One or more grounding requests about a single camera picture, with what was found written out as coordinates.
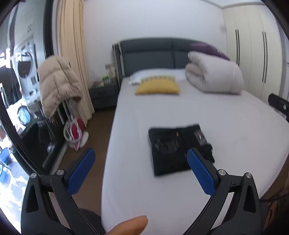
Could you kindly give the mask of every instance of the beige puffer jacket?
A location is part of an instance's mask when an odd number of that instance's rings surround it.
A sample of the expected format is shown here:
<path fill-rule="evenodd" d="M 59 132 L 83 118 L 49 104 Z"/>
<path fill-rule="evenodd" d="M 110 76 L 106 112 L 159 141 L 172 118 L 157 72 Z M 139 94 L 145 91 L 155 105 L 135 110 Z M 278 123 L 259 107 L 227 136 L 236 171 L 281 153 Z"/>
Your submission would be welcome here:
<path fill-rule="evenodd" d="M 46 118 L 53 119 L 56 108 L 66 99 L 73 98 L 76 102 L 81 100 L 82 83 L 63 57 L 48 57 L 38 68 L 38 75 L 42 109 Z"/>

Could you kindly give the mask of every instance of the blue gripper pad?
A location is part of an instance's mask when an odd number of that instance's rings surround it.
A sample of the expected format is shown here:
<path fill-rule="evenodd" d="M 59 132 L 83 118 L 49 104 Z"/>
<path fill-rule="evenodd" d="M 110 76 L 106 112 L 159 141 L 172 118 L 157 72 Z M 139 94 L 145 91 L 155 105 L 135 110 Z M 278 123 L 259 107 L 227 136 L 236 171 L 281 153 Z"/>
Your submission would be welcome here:
<path fill-rule="evenodd" d="M 78 193 L 95 161 L 95 151 L 90 149 L 67 180 L 67 192 L 70 196 Z"/>
<path fill-rule="evenodd" d="M 200 161 L 200 159 L 192 149 L 190 149 L 187 153 L 187 161 L 205 194 L 213 197 L 216 191 L 214 187 L 213 177 L 210 175 L 208 170 L 205 168 L 203 163 Z"/>

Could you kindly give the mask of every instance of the power outlet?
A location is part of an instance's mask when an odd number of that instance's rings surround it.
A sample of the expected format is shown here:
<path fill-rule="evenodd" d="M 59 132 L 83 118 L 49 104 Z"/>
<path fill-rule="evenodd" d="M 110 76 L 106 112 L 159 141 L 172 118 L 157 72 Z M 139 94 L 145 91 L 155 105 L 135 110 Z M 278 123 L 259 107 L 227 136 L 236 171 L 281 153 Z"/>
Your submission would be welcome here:
<path fill-rule="evenodd" d="M 113 66 L 113 64 L 106 64 L 106 65 L 105 65 L 105 69 L 106 69 L 106 70 L 109 70 L 111 66 Z"/>

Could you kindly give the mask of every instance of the folded white comforter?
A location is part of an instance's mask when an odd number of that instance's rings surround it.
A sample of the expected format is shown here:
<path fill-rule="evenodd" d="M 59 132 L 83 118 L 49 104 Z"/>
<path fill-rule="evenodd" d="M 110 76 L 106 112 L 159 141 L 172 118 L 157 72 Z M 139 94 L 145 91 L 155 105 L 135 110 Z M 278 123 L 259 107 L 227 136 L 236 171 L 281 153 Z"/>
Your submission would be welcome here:
<path fill-rule="evenodd" d="M 244 80 L 239 66 L 229 60 L 200 52 L 189 52 L 191 63 L 186 66 L 186 77 L 204 92 L 239 94 Z"/>

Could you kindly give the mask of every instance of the wooden floor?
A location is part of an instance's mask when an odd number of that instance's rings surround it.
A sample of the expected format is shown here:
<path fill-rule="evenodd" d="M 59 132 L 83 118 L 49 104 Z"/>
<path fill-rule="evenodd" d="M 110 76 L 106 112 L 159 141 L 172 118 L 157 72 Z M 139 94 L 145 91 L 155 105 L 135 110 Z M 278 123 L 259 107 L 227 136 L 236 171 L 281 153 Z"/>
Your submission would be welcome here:
<path fill-rule="evenodd" d="M 59 169 L 66 169 L 71 161 L 77 159 L 86 147 L 91 147 L 95 150 L 95 163 L 87 175 L 79 192 L 73 195 L 73 199 L 79 208 L 89 209 L 99 216 L 101 215 L 102 178 L 114 112 L 115 109 L 96 111 L 92 119 L 87 124 L 89 138 L 86 145 L 77 152 L 68 147 L 59 166 Z M 61 223 L 68 227 L 68 224 L 56 203 L 55 196 L 51 194 L 50 197 Z"/>

